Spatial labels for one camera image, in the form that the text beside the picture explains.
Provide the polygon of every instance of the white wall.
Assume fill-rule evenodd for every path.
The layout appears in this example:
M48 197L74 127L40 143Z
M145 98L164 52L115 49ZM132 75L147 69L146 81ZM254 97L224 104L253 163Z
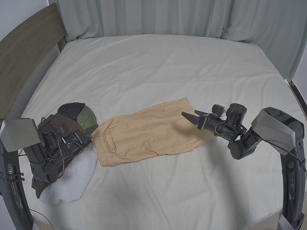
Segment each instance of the white wall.
M307 45L292 81L307 103Z
M48 0L0 0L0 40L20 23L46 6L48 6ZM2 196L0 196L0 229L16 229L9 217Z

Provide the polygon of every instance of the brown garment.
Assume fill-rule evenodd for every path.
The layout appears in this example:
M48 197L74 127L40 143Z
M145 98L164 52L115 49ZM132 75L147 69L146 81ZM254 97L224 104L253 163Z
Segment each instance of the brown garment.
M80 127L80 125L77 123L77 121L66 117L64 115L61 114L55 114L55 115L50 115L48 118L46 118L43 122L41 122L38 125L38 129L45 125L46 123L50 123L52 124L54 127L59 127L62 124L65 124L68 128L68 132L73 133L75 131L77 131L78 129L82 132L83 129ZM66 160L64 161L64 168L67 167L67 165L72 161L72 159ZM62 167L58 167L58 174L61 173L62 171ZM32 188L35 189L35 194L37 198L40 198L41 193L43 192L43 190L49 185L50 183L48 182L44 182L44 181L40 181L35 179L34 177L32 178Z
M181 112L194 113L186 98L111 118L93 133L102 166L193 151L213 134L200 131Z

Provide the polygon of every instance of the fitted sheet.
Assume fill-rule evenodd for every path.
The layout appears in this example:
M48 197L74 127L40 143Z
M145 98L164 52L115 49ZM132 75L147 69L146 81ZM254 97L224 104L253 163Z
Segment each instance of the fitted sheet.
M247 128L268 106L306 125L293 93L258 46L175 35L67 43L23 117L38 124L62 104L83 102L101 124L184 97L205 112L213 104L228 108L240 103L248 109L243 121ZM29 161L19 160L30 208L62 230L242 229L282 208L280 157L262 142L252 155L235 160L227 144L213 137L184 154L109 167L98 162L79 200L53 206L35 197Z

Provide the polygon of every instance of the beige pants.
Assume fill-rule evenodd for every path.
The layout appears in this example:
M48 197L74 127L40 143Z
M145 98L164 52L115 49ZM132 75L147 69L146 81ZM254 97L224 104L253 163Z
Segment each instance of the beige pants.
M102 166L193 151L213 134L198 130L181 112L194 113L186 98L111 118L92 137Z

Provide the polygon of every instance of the curtain fold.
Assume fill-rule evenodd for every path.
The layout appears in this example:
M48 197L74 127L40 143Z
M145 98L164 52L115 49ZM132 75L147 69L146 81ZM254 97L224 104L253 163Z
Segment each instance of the curtain fold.
M49 0L67 41L103 36L175 34L258 45L291 80L307 40L307 0Z

